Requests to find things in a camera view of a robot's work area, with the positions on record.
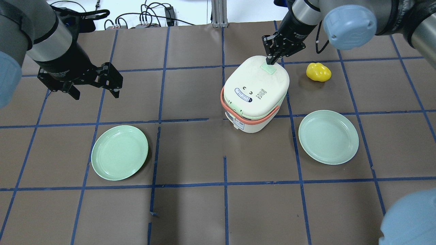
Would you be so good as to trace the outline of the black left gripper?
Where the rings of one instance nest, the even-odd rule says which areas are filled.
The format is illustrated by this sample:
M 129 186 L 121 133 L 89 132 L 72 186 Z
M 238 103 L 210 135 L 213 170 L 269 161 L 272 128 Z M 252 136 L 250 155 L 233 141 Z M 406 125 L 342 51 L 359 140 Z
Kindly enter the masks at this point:
M 73 99 L 79 100 L 80 91 L 75 85 L 92 85 L 108 90 L 115 99 L 120 96 L 123 76 L 110 62 L 103 63 L 102 70 L 90 62 L 73 63 L 67 66 L 49 62 L 37 62 L 37 64 L 40 67 L 38 79 L 52 92 L 62 91 Z M 100 71 L 102 71 L 102 83 L 96 81 Z

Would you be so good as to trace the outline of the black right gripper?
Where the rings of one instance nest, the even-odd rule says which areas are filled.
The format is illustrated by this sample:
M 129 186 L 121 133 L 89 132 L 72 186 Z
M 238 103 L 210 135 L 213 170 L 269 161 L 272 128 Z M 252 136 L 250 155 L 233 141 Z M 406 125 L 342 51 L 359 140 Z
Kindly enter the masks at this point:
M 266 63 L 274 65 L 283 56 L 292 56 L 306 48 L 300 41 L 291 41 L 278 31 L 272 35 L 262 36 L 263 46 L 266 52 Z

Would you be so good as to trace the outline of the green plate near right arm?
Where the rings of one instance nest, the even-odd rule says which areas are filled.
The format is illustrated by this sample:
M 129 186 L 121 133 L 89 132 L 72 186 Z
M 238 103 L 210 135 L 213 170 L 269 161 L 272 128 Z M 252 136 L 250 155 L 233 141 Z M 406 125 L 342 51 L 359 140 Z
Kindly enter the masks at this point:
M 359 135 L 353 123 L 330 110 L 318 110 L 305 116 L 298 136 L 307 155 L 327 165 L 348 162 L 359 148 Z

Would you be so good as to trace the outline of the green plate near left arm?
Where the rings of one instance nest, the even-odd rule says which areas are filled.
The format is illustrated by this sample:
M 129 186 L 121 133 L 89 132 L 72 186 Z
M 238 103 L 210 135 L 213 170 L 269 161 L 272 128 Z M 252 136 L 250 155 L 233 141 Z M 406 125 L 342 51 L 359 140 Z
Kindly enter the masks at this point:
M 92 148 L 92 168 L 105 180 L 124 180 L 143 166 L 148 151 L 148 139 L 140 129 L 130 125 L 112 127 Z

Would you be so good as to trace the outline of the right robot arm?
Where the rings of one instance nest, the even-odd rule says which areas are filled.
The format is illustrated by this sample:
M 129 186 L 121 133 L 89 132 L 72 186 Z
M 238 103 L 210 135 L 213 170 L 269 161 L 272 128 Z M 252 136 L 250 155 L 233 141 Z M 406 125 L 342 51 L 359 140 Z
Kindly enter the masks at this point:
M 374 36 L 401 33 L 408 44 L 435 67 L 434 0 L 276 0 L 288 8 L 279 29 L 264 35 L 266 63 L 305 48 L 303 41 L 322 23 L 329 43 L 350 50 Z M 435 189 L 399 199 L 383 218 L 380 245 L 434 245 Z

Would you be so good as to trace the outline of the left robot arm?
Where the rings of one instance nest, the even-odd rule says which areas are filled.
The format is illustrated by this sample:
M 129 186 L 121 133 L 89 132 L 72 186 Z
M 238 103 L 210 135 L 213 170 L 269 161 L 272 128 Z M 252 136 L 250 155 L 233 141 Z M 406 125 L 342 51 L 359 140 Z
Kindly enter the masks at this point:
M 123 77 L 110 63 L 95 66 L 77 42 L 95 30 L 109 10 L 76 12 L 44 0 L 1 1 L 1 107 L 8 105 L 21 78 L 25 56 L 39 65 L 38 79 L 52 92 L 80 98 L 77 85 L 109 90 L 119 98 Z

